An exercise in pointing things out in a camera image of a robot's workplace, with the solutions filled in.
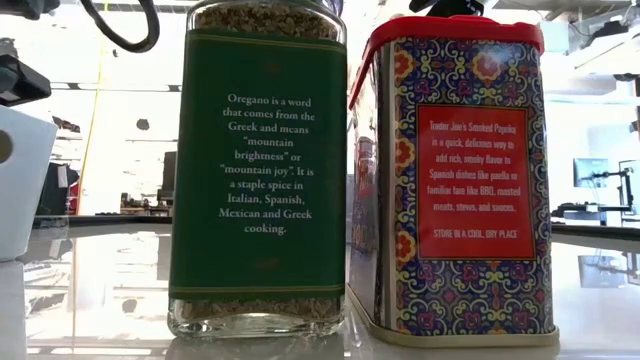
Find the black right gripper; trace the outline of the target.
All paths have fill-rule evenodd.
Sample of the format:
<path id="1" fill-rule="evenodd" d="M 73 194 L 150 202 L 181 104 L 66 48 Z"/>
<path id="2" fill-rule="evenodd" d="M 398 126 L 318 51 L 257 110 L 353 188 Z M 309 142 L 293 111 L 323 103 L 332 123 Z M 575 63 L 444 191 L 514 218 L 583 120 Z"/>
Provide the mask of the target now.
<path id="1" fill-rule="evenodd" d="M 409 9 L 418 13 L 428 8 L 428 16 L 449 18 L 452 16 L 482 16 L 484 5 L 478 0 L 411 0 Z"/>

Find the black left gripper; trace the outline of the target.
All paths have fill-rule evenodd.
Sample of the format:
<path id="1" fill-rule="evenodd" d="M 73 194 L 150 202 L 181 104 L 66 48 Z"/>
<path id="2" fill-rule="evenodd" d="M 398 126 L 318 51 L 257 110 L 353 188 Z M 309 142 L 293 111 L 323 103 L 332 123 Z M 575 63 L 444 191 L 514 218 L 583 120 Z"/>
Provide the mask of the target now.
<path id="1" fill-rule="evenodd" d="M 50 96 L 49 79 L 20 61 L 12 38 L 0 37 L 0 105 L 13 107 Z"/>

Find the red-lidded smoked paprika tin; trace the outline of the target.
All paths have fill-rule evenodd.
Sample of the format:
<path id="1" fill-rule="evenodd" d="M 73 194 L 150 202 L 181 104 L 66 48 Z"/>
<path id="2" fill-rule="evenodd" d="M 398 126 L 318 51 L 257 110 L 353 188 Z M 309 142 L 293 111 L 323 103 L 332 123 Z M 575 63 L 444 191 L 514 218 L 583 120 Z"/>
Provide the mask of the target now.
<path id="1" fill-rule="evenodd" d="M 351 88 L 347 292 L 410 347 L 549 346 L 551 225 L 541 30 L 407 16 L 370 35 Z"/>

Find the green-lidded oregano glass jar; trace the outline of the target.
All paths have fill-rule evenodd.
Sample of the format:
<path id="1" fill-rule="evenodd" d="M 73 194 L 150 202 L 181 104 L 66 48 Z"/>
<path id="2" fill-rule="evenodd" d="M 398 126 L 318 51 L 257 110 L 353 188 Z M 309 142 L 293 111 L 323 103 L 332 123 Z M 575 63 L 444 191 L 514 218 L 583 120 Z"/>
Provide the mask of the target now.
<path id="1" fill-rule="evenodd" d="M 345 297 L 344 0 L 201 0 L 188 13 L 168 326 L 326 335 Z"/>

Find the white plastic bin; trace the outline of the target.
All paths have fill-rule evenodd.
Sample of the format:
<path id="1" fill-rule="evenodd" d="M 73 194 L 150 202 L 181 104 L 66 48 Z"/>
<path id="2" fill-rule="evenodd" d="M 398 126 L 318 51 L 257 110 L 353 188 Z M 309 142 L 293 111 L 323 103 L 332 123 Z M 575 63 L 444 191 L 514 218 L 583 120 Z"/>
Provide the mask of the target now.
<path id="1" fill-rule="evenodd" d="M 0 106 L 0 262 L 26 252 L 57 126 Z"/>

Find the dark hanging jacket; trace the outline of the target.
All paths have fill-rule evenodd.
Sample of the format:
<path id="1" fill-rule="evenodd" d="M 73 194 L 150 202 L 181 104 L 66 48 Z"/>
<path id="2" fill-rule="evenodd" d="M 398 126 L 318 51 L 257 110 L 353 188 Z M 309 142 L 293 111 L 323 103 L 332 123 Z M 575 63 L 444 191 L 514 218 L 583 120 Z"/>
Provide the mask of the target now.
<path id="1" fill-rule="evenodd" d="M 78 172 L 68 165 L 50 163 L 36 214 L 42 216 L 65 215 L 70 188 L 78 180 Z"/>

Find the large black monitor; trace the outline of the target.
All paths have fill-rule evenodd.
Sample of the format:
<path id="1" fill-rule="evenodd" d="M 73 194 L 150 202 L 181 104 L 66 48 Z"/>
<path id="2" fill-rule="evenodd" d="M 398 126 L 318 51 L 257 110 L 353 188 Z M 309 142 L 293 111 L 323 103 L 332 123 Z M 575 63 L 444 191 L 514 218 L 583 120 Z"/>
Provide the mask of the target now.
<path id="1" fill-rule="evenodd" d="M 176 151 L 165 152 L 163 159 L 163 178 L 158 196 L 161 200 L 173 200 L 175 188 Z"/>

